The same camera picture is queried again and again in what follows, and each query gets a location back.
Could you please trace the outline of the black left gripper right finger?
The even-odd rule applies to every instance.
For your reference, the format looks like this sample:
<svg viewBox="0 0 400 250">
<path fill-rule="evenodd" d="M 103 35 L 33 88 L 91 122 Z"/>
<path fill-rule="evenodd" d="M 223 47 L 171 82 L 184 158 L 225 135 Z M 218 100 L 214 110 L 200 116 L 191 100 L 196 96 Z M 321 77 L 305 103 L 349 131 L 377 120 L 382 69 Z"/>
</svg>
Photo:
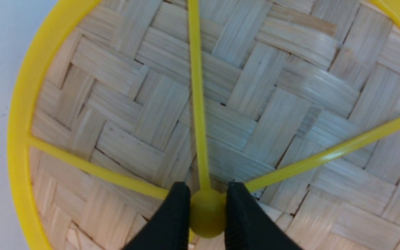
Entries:
<svg viewBox="0 0 400 250">
<path fill-rule="evenodd" d="M 300 250 L 262 210 L 241 182 L 229 182 L 226 194 L 227 250 Z"/>
</svg>

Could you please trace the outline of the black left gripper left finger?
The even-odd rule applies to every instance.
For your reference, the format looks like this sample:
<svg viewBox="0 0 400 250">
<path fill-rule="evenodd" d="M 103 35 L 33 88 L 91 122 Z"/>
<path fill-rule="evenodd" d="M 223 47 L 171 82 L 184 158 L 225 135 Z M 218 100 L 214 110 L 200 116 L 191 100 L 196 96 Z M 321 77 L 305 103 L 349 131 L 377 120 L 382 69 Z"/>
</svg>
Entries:
<svg viewBox="0 0 400 250">
<path fill-rule="evenodd" d="M 172 185 L 168 196 L 149 222 L 124 250 L 187 250 L 191 192 L 185 182 Z"/>
</svg>

